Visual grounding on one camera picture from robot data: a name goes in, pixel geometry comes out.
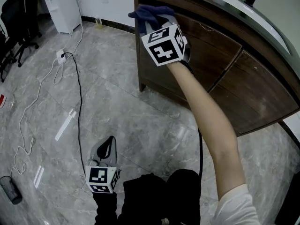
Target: black trash can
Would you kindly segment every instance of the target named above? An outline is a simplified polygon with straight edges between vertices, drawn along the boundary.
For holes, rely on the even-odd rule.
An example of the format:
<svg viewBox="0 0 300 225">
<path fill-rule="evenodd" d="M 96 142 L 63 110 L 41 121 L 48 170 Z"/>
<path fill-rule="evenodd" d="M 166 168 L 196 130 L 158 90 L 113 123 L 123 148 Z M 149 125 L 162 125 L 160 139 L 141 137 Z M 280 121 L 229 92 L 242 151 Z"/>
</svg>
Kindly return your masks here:
<svg viewBox="0 0 300 225">
<path fill-rule="evenodd" d="M 10 176 L 0 178 L 0 184 L 12 204 L 16 205 L 22 201 L 22 195 Z"/>
</svg>

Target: gray tile floor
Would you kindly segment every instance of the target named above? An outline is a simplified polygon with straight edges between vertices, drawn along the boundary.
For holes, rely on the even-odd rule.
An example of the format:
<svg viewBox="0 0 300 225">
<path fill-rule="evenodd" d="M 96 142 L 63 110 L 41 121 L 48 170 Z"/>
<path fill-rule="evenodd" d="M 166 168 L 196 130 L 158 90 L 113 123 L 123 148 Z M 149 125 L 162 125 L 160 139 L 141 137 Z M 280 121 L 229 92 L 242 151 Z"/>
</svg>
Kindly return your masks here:
<svg viewBox="0 0 300 225">
<path fill-rule="evenodd" d="M 28 49 L 23 66 L 13 65 L 4 86 L 15 97 L 10 112 L 0 114 L 0 176 L 9 174 L 13 156 L 22 145 L 18 123 L 24 108 L 35 98 L 39 82 L 51 69 L 56 51 L 69 36 L 58 34 L 52 21 L 45 20 L 44 36 L 37 40 L 38 50 Z M 67 50 L 72 51 L 80 38 L 78 27 Z M 81 141 L 86 162 L 91 147 L 101 138 L 117 139 L 121 179 L 117 213 L 124 202 L 123 181 L 150 172 L 167 179 L 179 168 L 199 171 L 198 133 L 191 112 L 163 96 L 146 89 L 138 90 L 135 37 L 110 27 L 96 28 L 84 23 L 83 40 L 75 56 L 82 83 L 83 109 Z M 20 151 L 17 165 L 27 170 L 13 178 L 23 201 L 13 206 L 0 191 L 0 223 L 25 225 L 93 224 L 96 204 L 84 184 L 81 168 L 76 117 L 61 138 L 54 139 L 72 108 L 79 110 L 79 87 L 75 65 L 64 65 L 60 83 L 53 84 L 56 69 L 44 81 L 38 101 L 26 112 L 22 122 L 26 147 L 32 137 L 32 154 Z M 291 138 L 278 125 L 238 138 L 242 164 L 263 224 L 272 224 L 299 169 L 300 153 Z M 33 179 L 38 166 L 45 168 L 36 189 Z M 204 144 L 201 224 L 210 224 L 218 204 L 212 159 Z"/>
</svg>

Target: person's lap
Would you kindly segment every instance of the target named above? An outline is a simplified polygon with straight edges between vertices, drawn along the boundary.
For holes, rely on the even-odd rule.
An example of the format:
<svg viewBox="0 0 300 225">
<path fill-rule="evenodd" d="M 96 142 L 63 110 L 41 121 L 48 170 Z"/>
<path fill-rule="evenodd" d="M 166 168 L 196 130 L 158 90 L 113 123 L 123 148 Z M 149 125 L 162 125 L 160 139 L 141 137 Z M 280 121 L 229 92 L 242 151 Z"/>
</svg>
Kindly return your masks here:
<svg viewBox="0 0 300 225">
<path fill-rule="evenodd" d="M 180 169 L 167 182 L 153 175 L 124 182 L 125 201 L 118 224 L 200 224 L 201 183 L 192 170 Z"/>
</svg>

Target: white cable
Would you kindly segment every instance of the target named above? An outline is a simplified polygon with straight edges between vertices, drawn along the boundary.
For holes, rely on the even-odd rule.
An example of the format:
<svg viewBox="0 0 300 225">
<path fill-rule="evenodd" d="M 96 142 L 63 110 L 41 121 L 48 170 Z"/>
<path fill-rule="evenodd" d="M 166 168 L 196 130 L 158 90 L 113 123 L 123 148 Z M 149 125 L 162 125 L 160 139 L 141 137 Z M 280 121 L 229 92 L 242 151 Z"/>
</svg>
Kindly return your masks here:
<svg viewBox="0 0 300 225">
<path fill-rule="evenodd" d="M 81 28 L 82 28 L 82 30 L 81 30 L 81 38 L 80 38 L 79 42 L 77 43 L 77 45 L 76 45 L 74 51 L 72 52 L 73 54 L 75 53 L 77 47 L 79 46 L 79 44 L 81 43 L 81 41 L 82 41 L 82 39 L 83 39 L 83 21 L 82 21 L 82 19 L 80 19 L 80 25 L 81 25 Z M 64 62 L 63 62 L 61 65 L 59 65 L 59 67 L 57 68 L 56 74 L 55 74 L 55 77 L 54 77 L 54 80 L 53 80 L 53 84 L 56 85 L 56 84 L 58 84 L 58 83 L 61 82 L 62 77 L 63 77 L 64 64 L 68 61 L 68 59 L 69 59 L 70 57 L 71 57 L 71 55 L 69 55 L 68 58 L 66 59 L 66 61 L 64 61 Z M 55 82 L 55 79 L 56 79 L 56 77 L 57 77 L 57 74 L 58 74 L 60 68 L 61 68 L 61 76 L 60 76 L 60 79 L 58 80 L 58 82 Z"/>
<path fill-rule="evenodd" d="M 74 49 L 74 51 L 73 51 L 72 53 L 75 53 L 77 47 L 79 46 L 79 44 L 81 43 L 81 41 L 82 41 L 82 39 L 83 39 L 83 21 L 82 21 L 82 19 L 81 19 L 81 10 L 80 10 L 79 6 L 78 6 L 78 9 L 79 9 L 79 13 L 80 13 L 80 25 L 81 25 L 82 31 L 81 31 L 81 38 L 80 38 L 80 41 L 77 43 L 77 45 L 76 45 L 76 47 L 75 47 L 75 49 Z M 71 33 L 71 35 L 70 35 L 70 38 L 69 38 L 69 40 L 67 41 L 67 43 L 66 43 L 66 45 L 64 46 L 63 49 L 65 49 L 66 46 L 67 46 L 67 44 L 69 43 L 69 41 L 70 41 L 70 39 L 71 39 L 71 37 L 72 37 L 73 31 L 74 31 L 74 29 L 72 30 L 72 33 Z M 25 172 L 25 170 L 26 170 L 26 164 L 25 164 L 25 163 L 23 163 L 22 171 L 20 172 L 20 171 L 18 170 L 17 164 L 16 164 L 16 162 L 15 162 L 15 157 L 17 156 L 19 149 L 24 150 L 24 152 L 26 153 L 26 155 L 29 156 L 29 155 L 31 154 L 32 146 L 33 146 L 33 143 L 34 143 L 34 138 L 31 139 L 29 151 L 27 152 L 27 150 L 26 150 L 26 148 L 25 148 L 25 140 L 24 140 L 24 136 L 23 136 L 23 133 L 22 133 L 22 130 L 21 130 L 21 122 L 22 122 L 22 120 L 23 120 L 23 118 L 24 118 L 24 115 L 25 115 L 26 111 L 27 111 L 27 110 L 28 110 L 28 109 L 29 109 L 29 108 L 30 108 L 30 107 L 38 100 L 39 93 L 40 93 L 41 87 L 42 87 L 42 83 L 43 83 L 43 81 L 48 77 L 48 75 L 52 72 L 55 61 L 57 61 L 57 58 L 53 61 L 50 71 L 49 71 L 48 74 L 42 79 L 42 81 L 41 81 L 41 83 L 40 83 L 40 85 L 39 85 L 38 92 L 37 92 L 37 98 L 36 98 L 29 106 L 27 106 L 27 107 L 24 109 L 23 115 L 22 115 L 22 117 L 21 117 L 21 119 L 20 119 L 20 122 L 19 122 L 19 129 L 20 129 L 20 134 L 21 134 L 21 137 L 22 137 L 23 147 L 18 146 L 17 151 L 15 152 L 15 156 L 14 156 L 14 164 L 15 164 L 15 166 L 13 166 L 13 167 L 11 168 L 11 170 L 10 170 L 10 177 L 12 176 L 13 169 L 15 169 L 20 175 L 22 175 L 22 174 Z M 58 67 L 57 72 L 56 72 L 56 75 L 55 75 L 55 78 L 56 78 L 56 76 L 57 76 L 57 74 L 58 74 L 58 71 L 59 71 L 59 68 L 61 67 L 61 78 L 59 79 L 59 81 L 58 81 L 57 83 L 55 83 L 55 78 L 54 78 L 54 81 L 53 81 L 54 84 L 58 84 L 58 83 L 62 80 L 62 76 L 63 76 L 63 64 L 64 64 L 64 63 L 62 63 L 62 65 L 60 65 L 60 66 Z"/>
<path fill-rule="evenodd" d="M 27 107 L 25 108 L 25 110 L 24 110 L 24 112 L 23 112 L 23 115 L 22 115 L 22 117 L 21 117 L 21 120 L 20 120 L 20 122 L 19 122 L 19 129 L 20 129 L 20 134 L 21 134 L 21 136 L 22 136 L 23 147 L 18 146 L 18 148 L 17 148 L 17 151 L 16 151 L 15 156 L 14 156 L 14 164 L 15 164 L 15 166 L 11 168 L 10 176 L 12 176 L 13 169 L 15 169 L 20 175 L 22 175 L 22 174 L 25 172 L 25 170 L 26 170 L 26 164 L 25 164 L 25 163 L 23 163 L 22 171 L 20 172 L 20 171 L 18 170 L 17 164 L 15 163 L 15 157 L 17 156 L 17 153 L 18 153 L 18 150 L 19 150 L 19 149 L 24 150 L 24 152 L 26 153 L 26 155 L 30 155 L 30 154 L 31 154 L 31 149 L 32 149 L 32 146 L 33 146 L 33 143 L 34 143 L 34 138 L 31 139 L 29 151 L 26 151 L 26 148 L 25 148 L 25 140 L 24 140 L 24 136 L 23 136 L 23 133 L 22 133 L 22 130 L 21 130 L 21 122 L 22 122 L 22 120 L 23 120 L 23 118 L 24 118 L 24 115 L 25 115 L 26 111 L 27 111 L 27 110 L 28 110 L 28 109 L 29 109 L 29 108 L 30 108 L 30 107 L 38 100 L 39 93 L 40 93 L 41 87 L 42 87 L 42 83 L 43 83 L 43 81 L 47 78 L 47 76 L 52 72 L 55 61 L 57 61 L 57 59 L 55 59 L 55 60 L 53 61 L 52 67 L 51 67 L 50 71 L 49 71 L 48 74 L 42 79 L 42 81 L 41 81 L 41 83 L 40 83 L 40 85 L 39 85 L 38 92 L 37 92 L 37 98 L 36 98 L 29 106 L 27 106 Z"/>
</svg>

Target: dark wooden counter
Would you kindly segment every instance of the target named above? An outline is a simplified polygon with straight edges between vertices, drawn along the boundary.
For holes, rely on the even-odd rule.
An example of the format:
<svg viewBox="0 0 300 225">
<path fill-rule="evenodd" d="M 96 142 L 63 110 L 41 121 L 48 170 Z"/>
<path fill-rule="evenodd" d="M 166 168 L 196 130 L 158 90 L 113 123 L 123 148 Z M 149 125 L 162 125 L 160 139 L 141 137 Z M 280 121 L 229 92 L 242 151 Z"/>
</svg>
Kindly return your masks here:
<svg viewBox="0 0 300 225">
<path fill-rule="evenodd" d="M 300 81 L 282 55 L 284 51 L 278 52 L 279 48 L 249 23 L 207 0 L 135 0 L 135 7 L 139 4 L 174 9 L 191 44 L 189 64 L 195 77 L 226 113 L 237 135 L 261 129 L 299 110 Z M 167 67 L 157 67 L 140 43 L 137 26 L 140 90 L 149 86 L 188 106 Z"/>
</svg>

